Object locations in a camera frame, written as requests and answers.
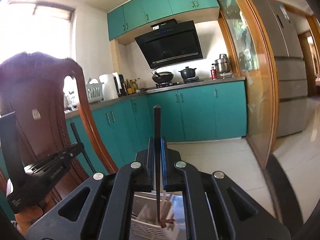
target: stainless steel refrigerator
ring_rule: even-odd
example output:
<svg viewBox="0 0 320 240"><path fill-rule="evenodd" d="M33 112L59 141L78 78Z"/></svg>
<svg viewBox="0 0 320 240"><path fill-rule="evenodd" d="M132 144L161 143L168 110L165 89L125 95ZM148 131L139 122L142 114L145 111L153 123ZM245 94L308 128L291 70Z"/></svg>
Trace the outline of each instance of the stainless steel refrigerator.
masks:
<svg viewBox="0 0 320 240"><path fill-rule="evenodd" d="M279 126L277 136L306 127L307 76L296 30L282 3L252 0L267 30L279 80Z"/></svg>

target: tile floor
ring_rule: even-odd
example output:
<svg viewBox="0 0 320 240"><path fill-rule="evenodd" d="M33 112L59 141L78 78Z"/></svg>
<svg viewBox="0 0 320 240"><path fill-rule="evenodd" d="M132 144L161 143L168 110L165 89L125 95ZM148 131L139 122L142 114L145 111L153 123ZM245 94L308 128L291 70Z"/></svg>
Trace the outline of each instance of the tile floor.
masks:
<svg viewBox="0 0 320 240"><path fill-rule="evenodd" d="M245 139L168 144L168 148L180 152L182 160L200 171L223 171L274 216L266 182Z"/></svg>
<svg viewBox="0 0 320 240"><path fill-rule="evenodd" d="M274 155L297 196L304 222L320 197L320 98L308 98L307 127L278 138Z"/></svg>

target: range hood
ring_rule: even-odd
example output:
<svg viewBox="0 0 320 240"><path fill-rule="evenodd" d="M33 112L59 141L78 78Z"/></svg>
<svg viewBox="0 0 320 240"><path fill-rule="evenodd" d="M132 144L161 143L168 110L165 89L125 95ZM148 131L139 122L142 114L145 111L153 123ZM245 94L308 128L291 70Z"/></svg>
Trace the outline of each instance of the range hood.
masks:
<svg viewBox="0 0 320 240"><path fill-rule="evenodd" d="M135 38L151 69L203 58L193 21L172 19L152 27L154 31Z"/></svg>

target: gray countertop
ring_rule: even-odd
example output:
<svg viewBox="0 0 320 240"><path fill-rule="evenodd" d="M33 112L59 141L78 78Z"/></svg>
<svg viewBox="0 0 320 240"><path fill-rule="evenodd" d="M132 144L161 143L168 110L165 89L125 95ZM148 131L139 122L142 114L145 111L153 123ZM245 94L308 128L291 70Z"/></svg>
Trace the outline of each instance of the gray countertop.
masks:
<svg viewBox="0 0 320 240"><path fill-rule="evenodd" d="M210 84L217 84L217 83L227 83L227 82L234 82L234 81L241 81L241 80L245 80L245 77L232 77L232 78L224 78L224 79L204 79L203 81L199 81L199 82L194 82L194 83L188 83L188 84L181 84L181 85L175 85L175 86L171 86L171 87L165 87L165 88L149 88L149 89L141 89L140 93L135 93L135 94L131 94L128 96L124 96L124 97L119 97L116 99L112 99L112 100L108 100L108 101L101 101L101 102L97 102L94 104L90 104L90 109L91 111L100 109L100 108L104 108L107 106L111 106L132 98L136 98L139 96L143 96L146 94L153 94L153 93L158 93L158 92L164 92L164 91L169 91L169 90L175 90L175 89L182 89L182 88L189 88L189 87L198 87L198 86L206 86L206 85L210 85ZM79 115L79 111L75 110L72 112L67 112L66 113L66 119L72 118L74 116Z"/></svg>
<svg viewBox="0 0 320 240"><path fill-rule="evenodd" d="M153 94L157 92L164 92L169 90L175 90L175 89L182 89L182 88L190 88L190 87L199 87L199 86L206 86L211 84L217 84L217 83L227 83L227 82L234 82L234 81L241 81L245 80L245 77L232 77L232 78L224 78L224 79L203 79L203 81L199 82L193 82L193 83L187 83L187 84L181 84L181 85L175 85L165 88L150 88L146 90L147 94Z"/></svg>

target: white dish rack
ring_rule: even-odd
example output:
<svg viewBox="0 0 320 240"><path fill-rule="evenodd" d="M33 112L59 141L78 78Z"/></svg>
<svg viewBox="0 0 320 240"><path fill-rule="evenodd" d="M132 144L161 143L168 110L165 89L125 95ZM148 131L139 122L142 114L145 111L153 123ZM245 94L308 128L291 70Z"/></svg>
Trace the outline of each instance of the white dish rack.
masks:
<svg viewBox="0 0 320 240"><path fill-rule="evenodd" d="M85 90L87 92L89 104L98 102L103 99L101 82L97 84L86 84ZM71 108L76 107L77 103L79 102L78 90L75 88L73 92L69 92L65 94L65 96L68 101L68 106Z"/></svg>
<svg viewBox="0 0 320 240"><path fill-rule="evenodd" d="M166 224L165 228L161 228L156 222L156 196L150 193L137 194L139 193L136 193L133 199L132 214L135 214L136 218L131 218L131 232L152 240L176 240L179 233L176 221L173 224ZM172 202L169 200L166 202L162 198L160 200L160 213L162 218L174 219Z"/></svg>

